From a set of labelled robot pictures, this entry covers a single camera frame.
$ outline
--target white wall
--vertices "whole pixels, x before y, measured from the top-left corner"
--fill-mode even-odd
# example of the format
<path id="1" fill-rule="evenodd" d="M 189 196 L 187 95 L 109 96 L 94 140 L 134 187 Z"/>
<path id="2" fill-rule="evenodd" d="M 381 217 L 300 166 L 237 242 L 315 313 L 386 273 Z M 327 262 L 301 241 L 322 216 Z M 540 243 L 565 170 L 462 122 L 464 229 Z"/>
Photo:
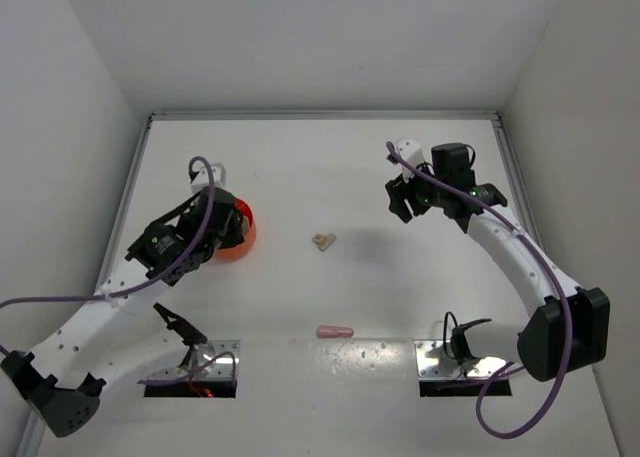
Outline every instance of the white wall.
<path id="1" fill-rule="evenodd" d="M 66 0 L 0 0 L 0 39 L 0 299 L 91 292 L 141 124 Z M 73 311 L 16 307 L 0 312 L 10 349 Z M 0 456 L 26 415 L 0 375 Z"/>
<path id="2" fill-rule="evenodd" d="M 612 304 L 597 367 L 624 455 L 640 455 L 640 0 L 560 0 L 506 112 L 546 246 Z"/>
<path id="3" fill-rule="evenodd" d="M 134 111 L 490 109 L 556 0 L 69 0 Z"/>

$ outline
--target pink object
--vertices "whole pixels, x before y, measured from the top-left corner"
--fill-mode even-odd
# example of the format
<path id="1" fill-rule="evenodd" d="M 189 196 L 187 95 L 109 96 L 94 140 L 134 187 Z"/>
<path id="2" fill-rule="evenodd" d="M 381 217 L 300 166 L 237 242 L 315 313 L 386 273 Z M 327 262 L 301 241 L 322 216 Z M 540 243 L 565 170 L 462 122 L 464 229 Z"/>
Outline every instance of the pink object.
<path id="1" fill-rule="evenodd" d="M 316 336 L 319 339 L 348 339 L 353 337 L 353 329 L 351 327 L 336 327 L 335 325 L 319 325 L 316 329 Z"/>

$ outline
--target silver metal plate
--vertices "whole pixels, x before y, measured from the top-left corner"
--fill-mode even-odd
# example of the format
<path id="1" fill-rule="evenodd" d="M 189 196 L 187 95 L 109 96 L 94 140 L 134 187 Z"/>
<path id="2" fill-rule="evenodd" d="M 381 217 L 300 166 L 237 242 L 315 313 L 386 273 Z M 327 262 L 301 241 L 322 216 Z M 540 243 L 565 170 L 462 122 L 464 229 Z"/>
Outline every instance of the silver metal plate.
<path id="1" fill-rule="evenodd" d="M 200 346 L 192 356 L 188 366 L 170 367 L 151 374 L 149 380 L 174 380 L 185 375 L 188 369 L 196 365 L 205 364 L 214 356 L 222 352 L 231 352 L 235 356 L 236 375 L 233 375 L 233 361 L 231 356 L 220 357 L 212 365 L 205 368 L 193 377 L 195 382 L 231 382 L 238 378 L 240 365 L 240 341 L 239 340 L 210 340 Z"/>
<path id="2" fill-rule="evenodd" d="M 458 365 L 444 353 L 442 340 L 416 340 L 414 346 L 418 379 L 424 382 L 487 379 L 506 364 L 502 359 L 485 357 Z"/>

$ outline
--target black cable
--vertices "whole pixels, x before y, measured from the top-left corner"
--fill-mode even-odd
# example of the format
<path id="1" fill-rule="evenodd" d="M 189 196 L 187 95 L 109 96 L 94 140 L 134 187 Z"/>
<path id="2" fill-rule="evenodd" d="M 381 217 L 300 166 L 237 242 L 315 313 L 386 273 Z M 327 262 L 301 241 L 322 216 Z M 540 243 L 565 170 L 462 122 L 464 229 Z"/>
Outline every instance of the black cable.
<path id="1" fill-rule="evenodd" d="M 464 144 L 464 146 L 467 149 L 470 149 L 471 152 L 472 152 L 472 154 L 471 154 L 471 162 L 469 162 L 469 167 L 473 167 L 473 163 L 476 161 L 476 149 L 471 147 L 469 144 Z"/>
<path id="2" fill-rule="evenodd" d="M 451 316 L 451 320 L 453 320 L 454 326 L 458 326 L 458 319 L 456 319 L 456 316 L 453 315 L 453 312 L 446 312 L 444 314 L 444 325 L 442 327 L 442 350 L 444 351 L 444 355 L 449 357 L 451 360 L 455 360 L 455 357 L 449 355 L 449 351 L 447 350 L 447 327 L 449 326 L 449 316 Z"/>

